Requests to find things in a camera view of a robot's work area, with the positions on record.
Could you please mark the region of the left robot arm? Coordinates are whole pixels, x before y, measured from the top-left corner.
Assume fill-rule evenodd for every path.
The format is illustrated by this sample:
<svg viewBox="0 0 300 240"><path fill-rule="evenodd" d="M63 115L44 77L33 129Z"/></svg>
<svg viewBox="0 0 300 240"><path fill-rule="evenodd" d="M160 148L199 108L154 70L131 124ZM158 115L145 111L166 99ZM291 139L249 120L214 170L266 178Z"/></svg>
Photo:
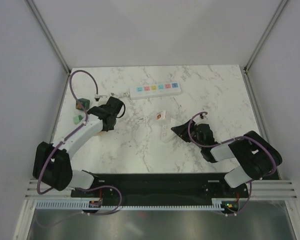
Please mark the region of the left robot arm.
<svg viewBox="0 0 300 240"><path fill-rule="evenodd" d="M38 180L38 194L74 188L82 189L89 197L96 196L100 191L99 183L91 174L72 169L71 159L93 136L114 130L120 111L125 109L120 99L111 96L105 104L90 108L85 118L65 137L52 143L41 142L36 149L32 172Z"/></svg>

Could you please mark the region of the light green cube plug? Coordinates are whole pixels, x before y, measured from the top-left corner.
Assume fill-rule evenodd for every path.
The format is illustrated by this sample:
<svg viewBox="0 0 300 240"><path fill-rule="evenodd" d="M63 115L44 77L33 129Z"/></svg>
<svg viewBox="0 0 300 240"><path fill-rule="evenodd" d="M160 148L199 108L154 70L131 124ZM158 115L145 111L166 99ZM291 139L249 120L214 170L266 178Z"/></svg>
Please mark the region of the light green cube plug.
<svg viewBox="0 0 300 240"><path fill-rule="evenodd" d="M82 120L84 119L84 117L82 115L76 115L73 117L73 123L75 125L79 124Z"/></svg>

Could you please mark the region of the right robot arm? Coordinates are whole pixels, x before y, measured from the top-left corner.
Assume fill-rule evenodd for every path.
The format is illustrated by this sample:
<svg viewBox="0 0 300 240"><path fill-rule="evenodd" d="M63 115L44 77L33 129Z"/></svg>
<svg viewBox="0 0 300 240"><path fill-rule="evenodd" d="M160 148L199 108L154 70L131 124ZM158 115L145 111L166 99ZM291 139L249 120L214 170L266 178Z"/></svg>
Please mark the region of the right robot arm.
<svg viewBox="0 0 300 240"><path fill-rule="evenodd" d="M225 174L224 181L219 184L219 191L225 197L232 196L244 183L274 173L283 161L279 152L253 130L226 143L215 141L213 131L206 123L189 120L171 130L183 141L197 145L209 163L237 160L239 166Z"/></svg>

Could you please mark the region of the tan wooden cube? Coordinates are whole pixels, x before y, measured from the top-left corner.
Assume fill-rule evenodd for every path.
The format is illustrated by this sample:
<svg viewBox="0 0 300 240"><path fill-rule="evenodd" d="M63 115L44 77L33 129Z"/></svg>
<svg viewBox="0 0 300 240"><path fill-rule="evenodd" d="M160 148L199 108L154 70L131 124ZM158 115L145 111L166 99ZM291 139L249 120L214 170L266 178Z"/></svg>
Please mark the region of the tan wooden cube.
<svg viewBox="0 0 300 240"><path fill-rule="evenodd" d="M104 134L106 134L107 132L105 132L105 131L100 131L100 132L98 132L95 136L102 136L102 135L104 135Z"/></svg>

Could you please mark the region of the white power strip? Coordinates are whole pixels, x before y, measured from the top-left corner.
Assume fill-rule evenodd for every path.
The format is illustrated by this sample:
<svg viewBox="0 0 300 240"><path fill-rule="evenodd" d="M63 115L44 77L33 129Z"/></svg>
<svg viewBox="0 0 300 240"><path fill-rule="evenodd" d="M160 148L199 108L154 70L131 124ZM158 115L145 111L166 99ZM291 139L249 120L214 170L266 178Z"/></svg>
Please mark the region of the white power strip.
<svg viewBox="0 0 300 240"><path fill-rule="evenodd" d="M154 83L129 88L129 97L131 100L175 96L181 93L181 85L178 82Z"/></svg>

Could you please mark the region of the dark green cube plug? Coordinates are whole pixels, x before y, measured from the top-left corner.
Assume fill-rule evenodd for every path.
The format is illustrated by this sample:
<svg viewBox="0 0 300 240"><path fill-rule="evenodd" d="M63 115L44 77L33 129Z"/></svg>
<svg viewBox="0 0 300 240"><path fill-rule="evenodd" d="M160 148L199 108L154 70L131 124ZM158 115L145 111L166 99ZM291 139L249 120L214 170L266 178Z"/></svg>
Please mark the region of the dark green cube plug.
<svg viewBox="0 0 300 240"><path fill-rule="evenodd" d="M90 105L91 105L91 101L89 99L86 99L86 98L79 98L77 101L76 101L76 105L75 105L75 108L77 110L80 110L80 111L84 111L84 110L89 110L90 108Z"/></svg>

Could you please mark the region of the white cube with print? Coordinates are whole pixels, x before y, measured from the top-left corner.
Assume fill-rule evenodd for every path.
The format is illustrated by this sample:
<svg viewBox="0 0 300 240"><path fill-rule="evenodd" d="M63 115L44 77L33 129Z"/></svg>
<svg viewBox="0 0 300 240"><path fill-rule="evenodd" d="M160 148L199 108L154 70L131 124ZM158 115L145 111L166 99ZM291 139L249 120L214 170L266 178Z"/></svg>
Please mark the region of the white cube with print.
<svg viewBox="0 0 300 240"><path fill-rule="evenodd" d="M164 125L168 124L167 111L166 110L162 110L162 111L160 111L156 114L155 123L160 125L160 126L164 126Z"/></svg>

